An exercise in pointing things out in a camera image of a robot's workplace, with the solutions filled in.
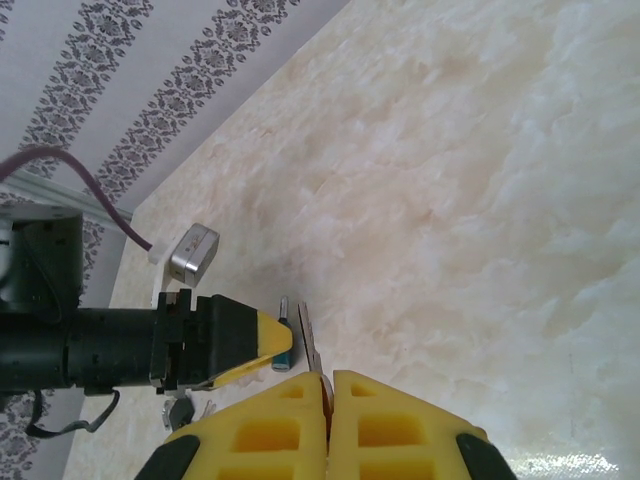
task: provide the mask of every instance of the cable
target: cable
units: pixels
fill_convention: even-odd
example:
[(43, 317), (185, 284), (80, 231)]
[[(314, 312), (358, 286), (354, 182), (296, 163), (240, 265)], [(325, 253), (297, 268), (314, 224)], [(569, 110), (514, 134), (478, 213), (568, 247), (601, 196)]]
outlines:
[(34, 147), (14, 153), (5, 161), (0, 163), (0, 182), (3, 182), (9, 175), (32, 160), (49, 157), (57, 158), (69, 165), (93, 192), (116, 225), (118, 225), (118, 227), (120, 227), (120, 229), (126, 233), (131, 240), (140, 245), (144, 250), (151, 250), (151, 244), (138, 235), (138, 233), (129, 226), (124, 218), (120, 216), (116, 208), (109, 201), (109, 198), (100, 188), (100, 184), (93, 178), (91, 173), (89, 173), (89, 170), (87, 170), (85, 166), (69, 152), (65, 152), (64, 150), (60, 150), (55, 147)]
[(33, 399), (33, 411), (31, 412), (31, 420), (29, 421), (29, 425), (27, 425), (25, 433), (30, 437), (35, 438), (53, 438), (59, 435), (64, 435), (65, 433), (73, 432), (74, 430), (86, 430), (89, 433), (94, 433), (96, 430), (98, 430), (98, 428), (102, 426), (105, 420), (109, 418), (109, 415), (113, 413), (116, 405), (118, 405), (118, 400), (120, 400), (120, 392), (112, 389), (111, 393), (113, 393), (113, 400), (111, 400), (111, 403), (105, 409), (105, 411), (98, 415), (98, 418), (96, 418), (93, 422), (89, 423), (86, 420), (76, 420), (75, 422), (71, 422), (60, 431), (51, 432), (36, 425), (36, 423), (38, 423), (42, 418), (42, 412), (44, 409), (42, 392), (40, 390), (36, 390), (34, 392), (35, 398)]

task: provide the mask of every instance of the small metal object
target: small metal object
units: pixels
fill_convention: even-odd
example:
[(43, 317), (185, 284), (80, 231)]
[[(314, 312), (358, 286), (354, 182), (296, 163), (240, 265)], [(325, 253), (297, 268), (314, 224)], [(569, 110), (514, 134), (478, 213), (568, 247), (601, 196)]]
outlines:
[[(289, 330), (291, 330), (291, 324), (289, 324), (289, 320), (287, 319), (288, 313), (289, 298), (287, 296), (284, 296), (280, 299), (280, 318), (278, 321)], [(273, 359), (271, 360), (271, 368), (274, 372), (288, 372), (289, 370), (291, 370), (293, 357), (292, 351), (293, 346), (286, 352), (282, 352), (273, 357)]]
[(280, 299), (280, 318), (289, 318), (289, 297), (286, 295)]
[(204, 406), (204, 410), (202, 411), (202, 416), (200, 417), (200, 420), (202, 420), (203, 418), (207, 418), (213, 415), (214, 413), (216, 413), (216, 404), (213, 403), (211, 400), (207, 400), (207, 404)]
[[(309, 320), (309, 309), (306, 303), (302, 305), (298, 304), (298, 317), (300, 318), (300, 327), (302, 330), (302, 341), (304, 343), (304, 351), (307, 355), (307, 362), (309, 362), (309, 370), (317, 372), (321, 375), (323, 395), (323, 404), (325, 408), (325, 416), (327, 422), (330, 422), (331, 412), (333, 410), (333, 387), (327, 376), (322, 371), (322, 359), (320, 358), (320, 352), (316, 350), (315, 341), (313, 339), (313, 329), (311, 328), (311, 321)], [(327, 432), (330, 431), (330, 425), (327, 423)]]
[(218, 251), (220, 234), (194, 223), (169, 258), (172, 278), (195, 287)]
[(322, 373), (322, 359), (320, 353), (316, 350), (313, 339), (313, 329), (309, 321), (309, 309), (306, 303), (298, 305), (298, 316), (300, 317), (300, 327), (302, 329), (302, 341), (304, 342), (304, 351), (309, 362), (309, 370), (312, 372)]
[(165, 430), (171, 430), (169, 413), (171, 412), (171, 407), (173, 407), (174, 403), (176, 403), (175, 398), (167, 398), (162, 405), (162, 424), (164, 425)]
[(162, 423), (166, 430), (175, 432), (191, 423), (195, 414), (193, 403), (189, 397), (170, 398), (164, 402)]

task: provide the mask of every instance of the screwdriver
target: screwdriver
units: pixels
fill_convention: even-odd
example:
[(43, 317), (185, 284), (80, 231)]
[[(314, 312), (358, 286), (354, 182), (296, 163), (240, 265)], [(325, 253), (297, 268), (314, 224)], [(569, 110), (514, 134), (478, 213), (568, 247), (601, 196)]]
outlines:
[[(280, 299), (280, 318), (278, 321), (291, 330), (291, 324), (289, 320), (287, 320), (289, 313), (289, 298), (285, 295)], [(291, 346), (291, 350), (287, 350), (279, 355), (276, 355), (271, 360), (271, 368), (274, 372), (288, 372), (291, 370), (291, 352), (293, 350), (293, 345)]]

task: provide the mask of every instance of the beige marble floor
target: beige marble floor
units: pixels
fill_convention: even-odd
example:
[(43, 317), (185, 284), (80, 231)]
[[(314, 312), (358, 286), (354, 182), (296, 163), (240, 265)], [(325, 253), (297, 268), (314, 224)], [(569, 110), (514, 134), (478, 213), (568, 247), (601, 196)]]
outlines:
[[(134, 226), (218, 230), (199, 294), (305, 298), (327, 370), (484, 427), (521, 479), (635, 479), (639, 22), (636, 0), (353, 0)], [(152, 276), (129, 243), (113, 306), (145, 307)], [(161, 403), (123, 390), (65, 478), (132, 478)]]

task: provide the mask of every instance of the black damask pattern stripe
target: black damask pattern stripe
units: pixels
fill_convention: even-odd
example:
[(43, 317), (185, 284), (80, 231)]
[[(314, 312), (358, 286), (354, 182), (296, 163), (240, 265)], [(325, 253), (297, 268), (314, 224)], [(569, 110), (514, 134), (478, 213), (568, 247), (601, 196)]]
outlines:
[(82, 223), (82, 248), (84, 255), (82, 275), (84, 279), (84, 290), (86, 290), (89, 280), (91, 279), (91, 271), (96, 264), (98, 248), (102, 244), (104, 231), (105, 228), (98, 222), (84, 219)]
[[(105, 84), (111, 79), (126, 49), (133, 44), (140, 20), (153, 10), (151, 0), (106, 0), (83, 3), (74, 33), (60, 52), (49, 84), (44, 88), (20, 149), (50, 145), (68, 149), (76, 138)], [(51, 178), (60, 164), (52, 158), (31, 162), (25, 169)]]
[(16, 195), (15, 193), (0, 192), (0, 205), (13, 205), (16, 203), (35, 203), (33, 200)]
[[(0, 0), (0, 23), (4, 25), (9, 23), (9, 18), (4, 13), (2, 13), (2, 10), (10, 12), (11, 10), (13, 10), (14, 3), (15, 3), (15, 0)], [(2, 28), (0, 28), (0, 42), (4, 40), (4, 36), (5, 36), (5, 31)]]
[(287, 8), (300, 0), (227, 0), (212, 28), (205, 28), (190, 52), (182, 57), (153, 100), (126, 131), (97, 174), (107, 196), (116, 202), (152, 161), (192, 120), (205, 101), (216, 94), (236, 65), (261, 45), (261, 37), (288, 16)]
[[(51, 412), (51, 397), (55, 391), (45, 390), (42, 393), (42, 417), (45, 418)], [(33, 468), (33, 456), (42, 441), (24, 433), (31, 420), (33, 400), (33, 393), (13, 396), (0, 414), (1, 479), (26, 480)]]

